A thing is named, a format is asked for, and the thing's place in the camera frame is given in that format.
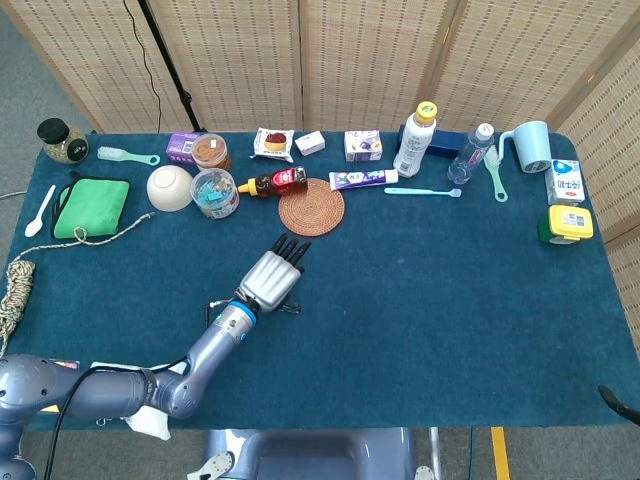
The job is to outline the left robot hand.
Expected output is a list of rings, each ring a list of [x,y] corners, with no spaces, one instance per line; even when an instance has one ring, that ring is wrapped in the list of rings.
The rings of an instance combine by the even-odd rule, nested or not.
[[[280,235],[242,278],[235,297],[255,312],[280,308],[302,275],[298,263],[311,244],[289,239],[286,233]]]

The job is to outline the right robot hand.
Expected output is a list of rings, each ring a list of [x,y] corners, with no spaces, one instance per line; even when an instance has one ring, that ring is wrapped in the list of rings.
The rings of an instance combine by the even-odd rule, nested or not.
[[[614,411],[618,416],[631,422],[632,424],[640,425],[640,411],[627,406],[622,403],[616,395],[605,385],[598,386],[598,392],[605,402],[605,404]]]

